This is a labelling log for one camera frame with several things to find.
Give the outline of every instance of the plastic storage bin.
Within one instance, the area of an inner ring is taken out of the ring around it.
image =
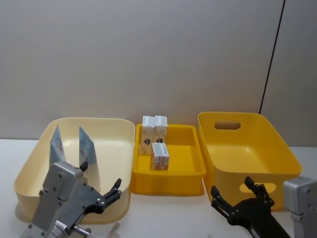
[[[122,179],[121,198],[102,214],[88,214],[83,223],[104,224],[120,219],[127,212],[130,200],[133,143],[135,126],[123,119],[62,118],[53,121],[19,173],[14,189],[19,205],[31,220],[39,202],[39,191],[49,170],[50,140],[59,126],[66,161],[79,166],[79,126],[93,140],[100,173],[100,193],[108,192],[118,178]]]
[[[272,208],[282,209],[283,182],[297,177],[301,166],[270,122],[255,113],[204,112],[198,120],[210,201],[212,185],[232,205],[252,197],[243,184],[250,176],[265,184]]]
[[[142,125],[137,125],[131,191],[147,195],[193,196],[204,194],[206,168],[194,126],[169,124],[166,146],[168,171],[151,171],[150,156],[139,154]]]

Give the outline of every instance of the table surface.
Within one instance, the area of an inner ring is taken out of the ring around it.
[[[0,188],[1,237],[19,237],[27,226],[13,183],[22,169],[37,140],[0,140],[2,173]],[[291,147],[303,167],[303,176],[317,180],[317,148]],[[289,212],[274,212],[274,217],[293,237],[293,222]],[[216,210],[211,208],[205,192],[197,197],[141,196],[131,194],[128,213],[119,221],[90,227],[91,238],[250,238],[246,229],[231,226]]]

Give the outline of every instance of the gray wall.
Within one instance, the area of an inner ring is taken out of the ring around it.
[[[287,0],[262,114],[291,146],[317,146],[317,1]]]
[[[61,117],[258,112],[282,1],[2,0],[0,138]]]

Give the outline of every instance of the white carton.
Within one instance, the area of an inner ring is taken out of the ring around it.
[[[140,155],[150,155],[154,135],[154,117],[143,116]]]
[[[167,117],[155,116],[154,143],[166,143]]]
[[[168,170],[169,154],[165,143],[152,143],[150,170]]]

